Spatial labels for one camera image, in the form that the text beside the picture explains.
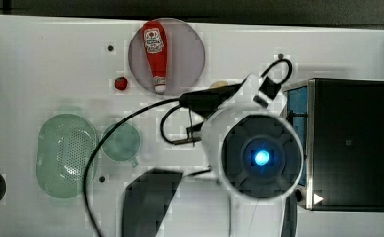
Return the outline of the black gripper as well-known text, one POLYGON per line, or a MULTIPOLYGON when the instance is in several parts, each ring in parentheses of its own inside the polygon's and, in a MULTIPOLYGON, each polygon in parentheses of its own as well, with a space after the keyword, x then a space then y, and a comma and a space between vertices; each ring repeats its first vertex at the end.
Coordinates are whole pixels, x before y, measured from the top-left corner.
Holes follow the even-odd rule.
POLYGON ((217 88, 209 88, 200 91, 183 93, 179 98, 179 104, 183 108, 199 114, 208 119, 218 107, 235 95, 242 87, 241 84, 232 84, 217 88))

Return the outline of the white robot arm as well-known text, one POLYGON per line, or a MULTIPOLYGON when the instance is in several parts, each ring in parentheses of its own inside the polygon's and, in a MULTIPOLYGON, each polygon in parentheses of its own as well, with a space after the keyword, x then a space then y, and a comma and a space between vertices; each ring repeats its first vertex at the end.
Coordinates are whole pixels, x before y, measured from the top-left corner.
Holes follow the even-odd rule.
POLYGON ((121 237, 297 237, 303 148, 281 115, 280 84, 251 74, 184 93, 179 104, 204 118, 188 141, 201 144, 209 168, 154 168, 131 182, 121 237))

